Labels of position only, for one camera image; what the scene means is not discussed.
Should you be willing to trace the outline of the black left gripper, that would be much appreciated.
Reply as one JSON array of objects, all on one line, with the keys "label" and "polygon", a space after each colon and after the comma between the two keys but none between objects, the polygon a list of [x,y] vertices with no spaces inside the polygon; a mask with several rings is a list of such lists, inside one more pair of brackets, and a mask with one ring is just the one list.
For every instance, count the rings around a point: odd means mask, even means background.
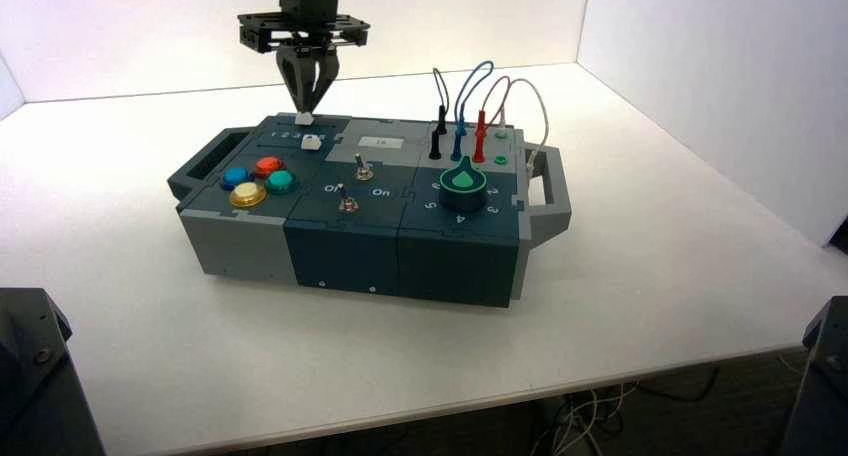
[{"label": "black left gripper", "polygon": [[[240,42],[258,53],[277,49],[276,63],[296,110],[311,113],[339,72],[332,44],[364,46],[370,25],[339,13],[339,0],[280,0],[280,4],[277,11],[239,15]],[[309,47],[316,47],[312,55]]]}]

